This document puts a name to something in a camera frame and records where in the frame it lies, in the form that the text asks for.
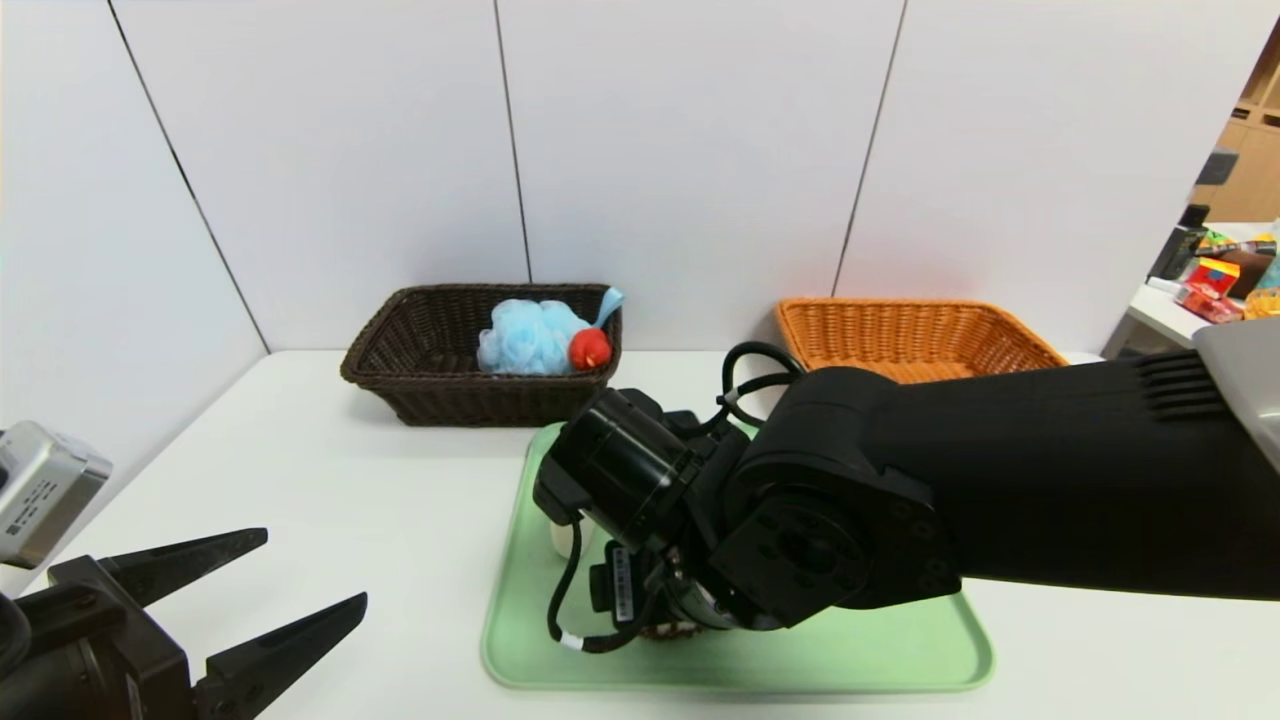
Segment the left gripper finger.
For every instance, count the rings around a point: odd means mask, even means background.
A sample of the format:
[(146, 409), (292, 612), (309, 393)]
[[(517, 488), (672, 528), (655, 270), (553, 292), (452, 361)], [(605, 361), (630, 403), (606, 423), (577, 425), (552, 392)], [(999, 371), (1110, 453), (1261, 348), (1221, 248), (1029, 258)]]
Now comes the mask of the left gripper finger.
[(141, 607), (196, 583), (268, 543), (264, 527), (244, 528), (101, 559), (106, 574)]
[(195, 684), (197, 719), (256, 719), (364, 620), (369, 596), (320, 611), (210, 656)]

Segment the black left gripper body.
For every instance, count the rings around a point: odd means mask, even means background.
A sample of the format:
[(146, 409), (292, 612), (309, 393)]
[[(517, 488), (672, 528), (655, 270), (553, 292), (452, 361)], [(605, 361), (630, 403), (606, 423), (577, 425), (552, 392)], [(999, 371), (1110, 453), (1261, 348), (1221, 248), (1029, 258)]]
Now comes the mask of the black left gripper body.
[(192, 719), (186, 653), (101, 562), (3, 597), (4, 719)]

